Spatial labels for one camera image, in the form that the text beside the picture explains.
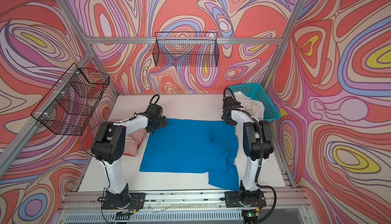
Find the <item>blue t shirt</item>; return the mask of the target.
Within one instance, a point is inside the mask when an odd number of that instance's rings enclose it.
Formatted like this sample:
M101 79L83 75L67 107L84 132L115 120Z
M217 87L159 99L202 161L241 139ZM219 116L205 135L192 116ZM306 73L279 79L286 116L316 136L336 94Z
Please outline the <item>blue t shirt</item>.
M168 119L168 126L150 135L142 172L208 173L212 186L237 191L235 165L239 143L235 127L224 121Z

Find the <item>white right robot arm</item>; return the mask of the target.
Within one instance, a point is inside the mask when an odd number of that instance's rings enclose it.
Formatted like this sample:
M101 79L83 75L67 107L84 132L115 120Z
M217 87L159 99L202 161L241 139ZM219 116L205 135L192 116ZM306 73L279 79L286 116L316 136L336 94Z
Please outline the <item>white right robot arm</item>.
M274 151L270 123L266 120L259 120L246 111L229 87L223 91L222 112L222 119L226 124L242 126L242 146L247 156L246 169L240 181L239 190L226 192L224 200L229 208L237 205L247 208L242 211L245 224L258 224L268 219L277 205L275 188L270 185L260 185L258 182L264 163ZM261 210L267 206L262 191L266 188L273 193L273 204L269 212L264 217L260 217Z

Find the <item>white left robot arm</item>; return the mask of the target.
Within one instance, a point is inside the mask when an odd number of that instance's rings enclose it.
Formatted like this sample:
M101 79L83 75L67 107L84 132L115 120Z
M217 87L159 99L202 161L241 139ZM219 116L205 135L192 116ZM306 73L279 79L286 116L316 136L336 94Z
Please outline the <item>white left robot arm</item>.
M163 108L157 104L160 95L151 98L146 111L120 122L104 122L100 125L91 147L92 155L101 163L108 180L108 187L98 198L101 210L142 209L141 195L132 196L123 175L121 157L125 151L126 136L140 129L153 135L156 130L168 126Z

